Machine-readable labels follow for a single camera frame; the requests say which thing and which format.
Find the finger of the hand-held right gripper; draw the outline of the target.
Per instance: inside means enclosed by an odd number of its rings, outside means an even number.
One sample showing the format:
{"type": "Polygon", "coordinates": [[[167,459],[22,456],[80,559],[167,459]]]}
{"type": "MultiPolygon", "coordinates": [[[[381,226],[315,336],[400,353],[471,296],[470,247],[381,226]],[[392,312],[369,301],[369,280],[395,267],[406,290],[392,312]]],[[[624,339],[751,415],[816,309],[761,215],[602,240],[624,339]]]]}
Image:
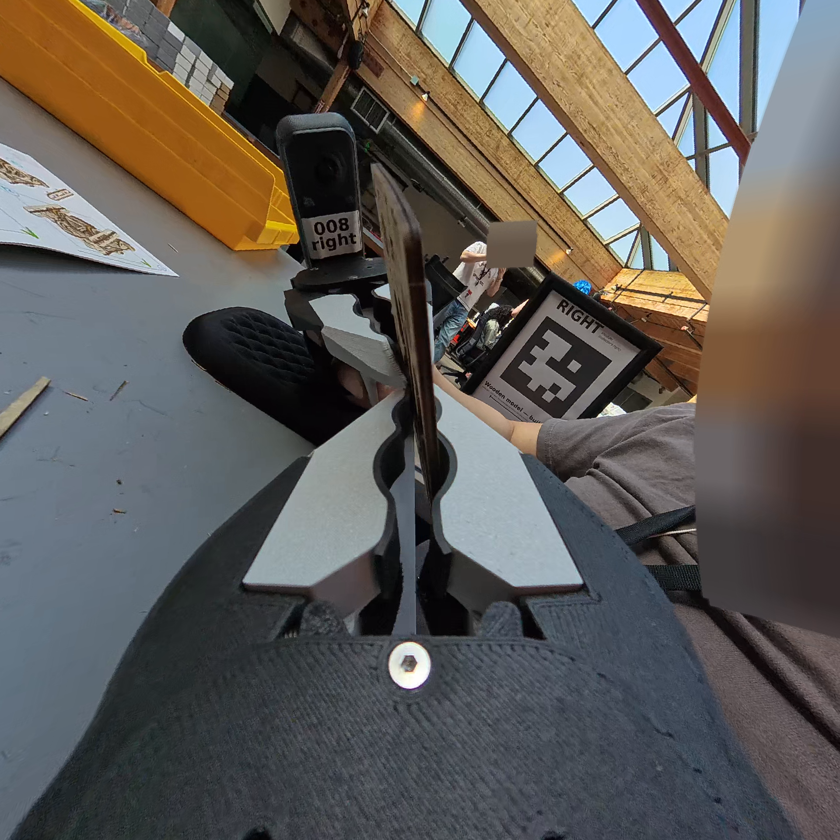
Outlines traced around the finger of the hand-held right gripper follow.
{"type": "Polygon", "coordinates": [[[367,294],[367,318],[376,332],[394,332],[396,321],[392,310],[392,294],[388,284],[374,286],[367,294]]]}
{"type": "Polygon", "coordinates": [[[367,381],[403,389],[406,378],[391,342],[375,331],[361,314],[353,295],[327,295],[311,300],[311,309],[321,321],[327,350],[360,372],[367,381]]]}

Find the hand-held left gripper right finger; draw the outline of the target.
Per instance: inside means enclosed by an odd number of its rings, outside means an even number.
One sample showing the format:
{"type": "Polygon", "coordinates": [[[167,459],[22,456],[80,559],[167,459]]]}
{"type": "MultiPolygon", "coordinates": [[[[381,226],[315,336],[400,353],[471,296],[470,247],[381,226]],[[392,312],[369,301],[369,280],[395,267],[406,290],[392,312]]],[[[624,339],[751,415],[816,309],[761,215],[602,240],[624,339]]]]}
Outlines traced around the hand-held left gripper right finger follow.
{"type": "Polygon", "coordinates": [[[530,463],[436,394],[438,482],[427,481],[427,629],[470,634],[495,602],[580,592],[584,581],[530,463]]]}

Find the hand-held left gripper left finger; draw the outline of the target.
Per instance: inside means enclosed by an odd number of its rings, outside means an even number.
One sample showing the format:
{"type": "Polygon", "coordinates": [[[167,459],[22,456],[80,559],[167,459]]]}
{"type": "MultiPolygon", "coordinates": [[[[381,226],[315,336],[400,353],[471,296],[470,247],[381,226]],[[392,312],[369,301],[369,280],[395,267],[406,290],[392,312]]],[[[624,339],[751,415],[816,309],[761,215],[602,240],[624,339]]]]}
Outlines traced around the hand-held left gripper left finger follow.
{"type": "Polygon", "coordinates": [[[315,449],[243,578],[253,592],[332,603],[342,618],[402,591],[411,632],[411,403],[394,392],[315,449]]]}

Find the laser-cut wooden parts sheet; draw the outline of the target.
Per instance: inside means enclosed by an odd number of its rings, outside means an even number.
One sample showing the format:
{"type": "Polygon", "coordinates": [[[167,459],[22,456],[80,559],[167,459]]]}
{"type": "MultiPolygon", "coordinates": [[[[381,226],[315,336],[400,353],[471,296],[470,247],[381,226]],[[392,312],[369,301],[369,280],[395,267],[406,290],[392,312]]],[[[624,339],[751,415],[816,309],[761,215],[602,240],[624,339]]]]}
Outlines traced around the laser-cut wooden parts sheet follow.
{"type": "Polygon", "coordinates": [[[371,176],[397,342],[413,400],[416,447],[427,498],[434,501],[446,474],[438,442],[422,230],[386,168],[373,164],[371,176]]]}

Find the person's right forearm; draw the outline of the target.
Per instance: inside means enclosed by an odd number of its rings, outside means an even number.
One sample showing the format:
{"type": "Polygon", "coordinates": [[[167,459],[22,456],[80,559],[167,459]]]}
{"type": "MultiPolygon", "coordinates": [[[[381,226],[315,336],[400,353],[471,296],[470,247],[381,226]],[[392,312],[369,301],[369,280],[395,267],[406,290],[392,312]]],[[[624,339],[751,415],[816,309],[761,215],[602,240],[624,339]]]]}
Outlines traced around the person's right forearm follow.
{"type": "Polygon", "coordinates": [[[433,366],[432,374],[436,386],[455,399],[458,404],[462,405],[462,407],[470,411],[496,433],[504,437],[523,454],[537,456],[539,433],[542,427],[540,423],[512,421],[492,406],[460,391],[441,374],[436,366],[433,366]]]}

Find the person's right hand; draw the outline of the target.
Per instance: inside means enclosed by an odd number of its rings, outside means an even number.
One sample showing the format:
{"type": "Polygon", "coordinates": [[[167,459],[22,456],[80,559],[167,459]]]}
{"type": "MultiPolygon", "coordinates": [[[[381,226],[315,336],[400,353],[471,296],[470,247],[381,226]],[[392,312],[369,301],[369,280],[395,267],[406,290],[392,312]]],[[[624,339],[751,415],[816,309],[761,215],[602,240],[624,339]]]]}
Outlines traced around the person's right hand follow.
{"type": "Polygon", "coordinates": [[[381,400],[379,385],[375,381],[365,379],[354,367],[336,360],[333,371],[338,384],[354,405],[368,410],[381,400]]]}

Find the black quilted cushion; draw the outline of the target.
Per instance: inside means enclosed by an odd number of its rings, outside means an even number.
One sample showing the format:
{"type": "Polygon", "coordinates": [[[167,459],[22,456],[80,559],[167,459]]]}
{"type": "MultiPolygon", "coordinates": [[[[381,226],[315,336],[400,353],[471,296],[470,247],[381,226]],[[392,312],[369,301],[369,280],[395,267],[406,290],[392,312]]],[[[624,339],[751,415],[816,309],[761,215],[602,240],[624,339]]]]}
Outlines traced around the black quilted cushion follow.
{"type": "Polygon", "coordinates": [[[182,341],[217,383],[320,446],[366,412],[338,384],[320,329],[299,331],[253,308],[196,317],[182,341]]]}

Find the framed right marker sign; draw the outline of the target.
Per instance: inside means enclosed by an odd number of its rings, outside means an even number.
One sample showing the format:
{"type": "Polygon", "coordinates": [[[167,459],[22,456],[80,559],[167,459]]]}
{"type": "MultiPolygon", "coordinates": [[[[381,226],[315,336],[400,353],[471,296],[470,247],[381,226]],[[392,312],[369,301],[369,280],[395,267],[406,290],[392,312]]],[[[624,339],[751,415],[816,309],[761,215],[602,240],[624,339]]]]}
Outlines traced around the framed right marker sign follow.
{"type": "Polygon", "coordinates": [[[549,274],[461,389],[516,422],[591,418],[661,350],[642,330],[549,274]]]}

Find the stack of grey boxes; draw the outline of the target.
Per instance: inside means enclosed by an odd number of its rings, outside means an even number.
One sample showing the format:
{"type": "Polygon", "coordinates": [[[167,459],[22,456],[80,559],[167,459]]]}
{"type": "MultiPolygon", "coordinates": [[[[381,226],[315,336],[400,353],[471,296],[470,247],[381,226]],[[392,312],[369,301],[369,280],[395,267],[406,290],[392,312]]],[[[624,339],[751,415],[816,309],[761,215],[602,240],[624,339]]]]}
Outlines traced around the stack of grey boxes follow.
{"type": "Polygon", "coordinates": [[[93,13],[140,47],[217,115],[224,114],[233,80],[171,19],[174,2],[84,1],[93,13]]]}

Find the yellow storage bin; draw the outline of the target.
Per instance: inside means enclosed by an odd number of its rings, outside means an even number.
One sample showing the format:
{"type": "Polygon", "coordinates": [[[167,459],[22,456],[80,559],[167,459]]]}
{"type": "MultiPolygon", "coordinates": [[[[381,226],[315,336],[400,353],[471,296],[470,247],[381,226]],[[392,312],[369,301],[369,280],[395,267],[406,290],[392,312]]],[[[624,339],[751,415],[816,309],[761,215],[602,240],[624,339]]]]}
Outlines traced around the yellow storage bin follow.
{"type": "Polygon", "coordinates": [[[298,242],[279,165],[83,3],[1,2],[1,73],[232,250],[298,242]]]}

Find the printed instruction booklet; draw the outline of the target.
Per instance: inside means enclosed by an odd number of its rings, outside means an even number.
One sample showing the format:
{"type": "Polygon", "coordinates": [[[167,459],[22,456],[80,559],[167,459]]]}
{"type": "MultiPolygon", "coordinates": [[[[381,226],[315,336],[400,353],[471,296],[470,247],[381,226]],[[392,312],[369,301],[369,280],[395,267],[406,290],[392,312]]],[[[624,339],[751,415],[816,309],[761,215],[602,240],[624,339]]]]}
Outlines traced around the printed instruction booklet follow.
{"type": "Polygon", "coordinates": [[[1,145],[1,242],[143,274],[176,273],[32,156],[1,145]]]}

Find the tapered wooden stick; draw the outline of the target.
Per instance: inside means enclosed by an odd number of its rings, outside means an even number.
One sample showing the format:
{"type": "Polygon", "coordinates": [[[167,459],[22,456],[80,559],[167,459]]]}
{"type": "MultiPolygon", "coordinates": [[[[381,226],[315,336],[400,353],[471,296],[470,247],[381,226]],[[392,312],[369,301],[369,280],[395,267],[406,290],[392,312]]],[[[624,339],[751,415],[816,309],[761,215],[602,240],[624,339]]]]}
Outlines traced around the tapered wooden stick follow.
{"type": "Polygon", "coordinates": [[[50,385],[51,380],[46,376],[38,378],[37,382],[30,386],[20,396],[16,397],[3,411],[1,412],[1,428],[0,436],[3,438],[5,434],[21,419],[23,415],[35,404],[40,398],[46,388],[50,385]]]}

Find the wall air vent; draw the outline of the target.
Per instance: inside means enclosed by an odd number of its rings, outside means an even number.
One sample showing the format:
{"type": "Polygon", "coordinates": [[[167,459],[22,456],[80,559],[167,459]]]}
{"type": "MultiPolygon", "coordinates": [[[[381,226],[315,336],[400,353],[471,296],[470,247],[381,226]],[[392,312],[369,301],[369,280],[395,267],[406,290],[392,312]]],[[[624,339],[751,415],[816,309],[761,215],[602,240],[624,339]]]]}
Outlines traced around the wall air vent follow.
{"type": "Polygon", "coordinates": [[[359,89],[350,109],[373,133],[379,133],[392,116],[390,110],[366,87],[359,89]]]}

